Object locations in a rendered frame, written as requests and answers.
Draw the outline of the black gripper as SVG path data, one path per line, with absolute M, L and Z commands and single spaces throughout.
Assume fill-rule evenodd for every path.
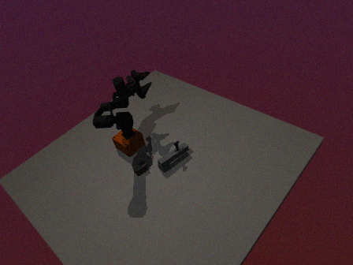
M 141 98 L 144 99 L 147 94 L 149 87 L 151 86 L 151 82 L 145 84 L 144 86 L 139 85 L 139 81 L 143 80 L 150 72 L 137 73 L 135 70 L 131 71 L 132 78 L 135 80 L 131 84 L 126 84 L 126 88 L 129 90 L 131 95 L 135 95 L 135 93 Z

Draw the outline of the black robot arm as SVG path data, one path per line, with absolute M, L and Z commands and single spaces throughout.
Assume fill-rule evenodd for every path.
M 108 103 L 101 103 L 99 109 L 95 112 L 93 118 L 93 126 L 95 128 L 111 128 L 116 124 L 117 129 L 123 132 L 121 135 L 128 140 L 136 133 L 132 130 L 133 119 L 129 112 L 118 112 L 116 116 L 113 115 L 113 110 L 117 108 L 127 108 L 131 96 L 129 90 L 126 88 L 122 77 L 113 78 L 113 85 L 116 92 L 113 92 L 113 101 Z M 118 96 L 118 98 L 116 98 Z M 104 111 L 110 111 L 110 115 L 102 115 Z M 101 116 L 102 115 L 102 116 Z

